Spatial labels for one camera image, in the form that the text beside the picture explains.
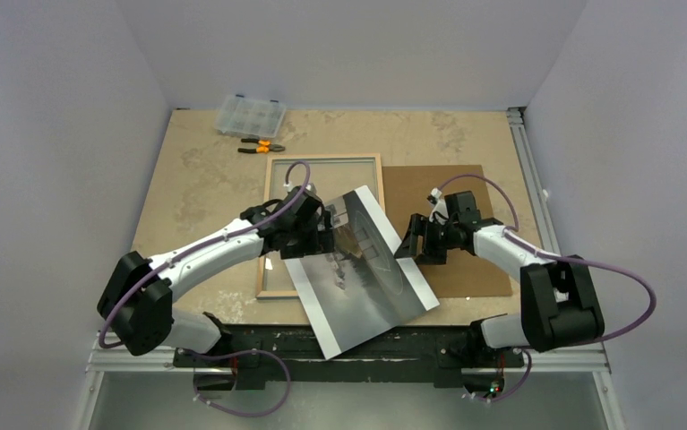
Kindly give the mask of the brown cardboard backing board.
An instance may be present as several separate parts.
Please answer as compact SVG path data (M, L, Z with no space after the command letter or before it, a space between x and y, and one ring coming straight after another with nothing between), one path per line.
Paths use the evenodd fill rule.
M386 215L397 233L407 232L410 216L428 215L431 206L427 195L436 186L461 174L483 175L480 165L391 166L382 169ZM481 215L493 217L494 210L487 184L479 179L462 178L451 182L443 191L454 194L473 193ZM421 265L431 289L439 298L509 297L512 288L509 276L491 262L465 251L450 250L444 265Z

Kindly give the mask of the blue wooden picture frame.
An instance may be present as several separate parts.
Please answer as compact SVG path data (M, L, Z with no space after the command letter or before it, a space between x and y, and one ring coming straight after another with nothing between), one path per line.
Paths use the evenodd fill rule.
M298 160L311 167L311 182L317 194L327 202L352 189L366 185L381 207L385 206L382 162L378 153L328 155L277 155L267 160L264 198L280 199L286 195L285 176ZM276 253L259 259L255 297L260 301L296 300L298 294L285 262Z

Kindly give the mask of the grey landscape photo print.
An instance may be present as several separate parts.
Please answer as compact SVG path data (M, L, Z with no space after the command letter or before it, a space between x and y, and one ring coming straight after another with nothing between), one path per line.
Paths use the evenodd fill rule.
M371 189L328 201L334 246L285 265L325 359L411 322L439 305L427 280L394 253L400 239Z

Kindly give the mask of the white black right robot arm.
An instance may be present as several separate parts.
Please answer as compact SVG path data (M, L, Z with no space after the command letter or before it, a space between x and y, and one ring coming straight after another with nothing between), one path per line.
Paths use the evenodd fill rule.
M501 221L485 218L470 192L428 198L430 215L412 214L396 258L444 265L450 250L462 250L503 270L520 285L520 311L471 323L466 351L486 365L502 349L529 347L539 352L600 338L604 317L587 266L577 257L564 262L545 257L512 234Z

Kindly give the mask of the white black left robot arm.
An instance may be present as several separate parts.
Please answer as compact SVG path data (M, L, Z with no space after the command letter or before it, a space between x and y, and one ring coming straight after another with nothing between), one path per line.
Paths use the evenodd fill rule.
M103 334L134 356L159 346L189 349L207 366L230 354L228 333L212 314L192 314L174 304L192 288L242 262L276 252L283 260L328 254L332 216L322 200L300 186L285 198L253 206L224 228L164 254L122 256L99 299Z

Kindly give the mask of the orange black pliers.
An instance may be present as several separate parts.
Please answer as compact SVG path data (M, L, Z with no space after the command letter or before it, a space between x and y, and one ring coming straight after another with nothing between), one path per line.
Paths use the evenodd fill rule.
M259 154L259 153L271 153L271 152L283 152L286 150L286 147L273 143L271 141L263 140L263 139L258 139L258 138L243 138L241 143L249 143L251 144L251 147L241 147L237 149L238 153L244 153L244 154Z

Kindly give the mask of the clear plastic organizer box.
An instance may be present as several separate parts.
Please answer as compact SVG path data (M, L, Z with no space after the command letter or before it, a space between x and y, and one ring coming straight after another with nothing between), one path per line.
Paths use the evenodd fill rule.
M280 129L286 111L287 106L275 99L230 95L224 99L213 128L228 136L272 139Z

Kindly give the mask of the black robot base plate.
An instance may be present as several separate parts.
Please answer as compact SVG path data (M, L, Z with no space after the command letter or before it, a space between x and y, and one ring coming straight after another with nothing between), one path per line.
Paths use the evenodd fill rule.
M403 326L327 359L309 326L227 326L228 337L206 358L178 348L174 365L198 372L223 368L238 390L267 382L430 383L473 388L491 396L504 372L525 365L510 349L492 350L471 326Z

